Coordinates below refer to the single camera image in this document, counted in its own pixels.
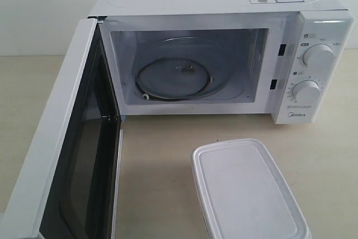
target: brand logo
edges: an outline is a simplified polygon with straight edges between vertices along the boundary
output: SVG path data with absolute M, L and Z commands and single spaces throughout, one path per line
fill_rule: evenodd
M 292 113 L 292 112 L 290 112 L 288 116 L 289 116 L 289 118 L 292 118 L 292 117 L 305 117 L 306 114 Z

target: timer knob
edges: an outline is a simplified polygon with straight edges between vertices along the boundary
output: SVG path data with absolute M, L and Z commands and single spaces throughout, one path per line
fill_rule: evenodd
M 326 44 L 312 46 L 303 55 L 303 63 L 313 70 L 325 70 L 334 60 L 335 54 Z
M 302 103 L 311 104 L 319 98 L 321 91 L 314 81 L 301 81 L 292 90 L 294 98 Z

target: white plastic lid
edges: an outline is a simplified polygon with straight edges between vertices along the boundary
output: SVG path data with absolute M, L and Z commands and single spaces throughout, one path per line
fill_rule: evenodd
M 286 181 L 260 141 L 202 146 L 193 153 L 193 169 L 210 238 L 311 238 Z

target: microwave oven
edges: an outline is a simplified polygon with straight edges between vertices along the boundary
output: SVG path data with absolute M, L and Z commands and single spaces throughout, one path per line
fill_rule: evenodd
M 337 0 L 98 0 L 74 32 L 0 237 L 114 238 L 126 116 L 311 123 L 353 24 Z

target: beige table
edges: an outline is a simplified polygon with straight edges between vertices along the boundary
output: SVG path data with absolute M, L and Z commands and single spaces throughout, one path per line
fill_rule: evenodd
M 191 172 L 203 144 L 261 140 L 313 238 L 358 234 L 358 55 L 345 51 L 317 122 L 269 115 L 137 116 L 123 124 L 117 238 L 206 238 Z M 0 58 L 0 212 L 16 182 L 61 57 Z

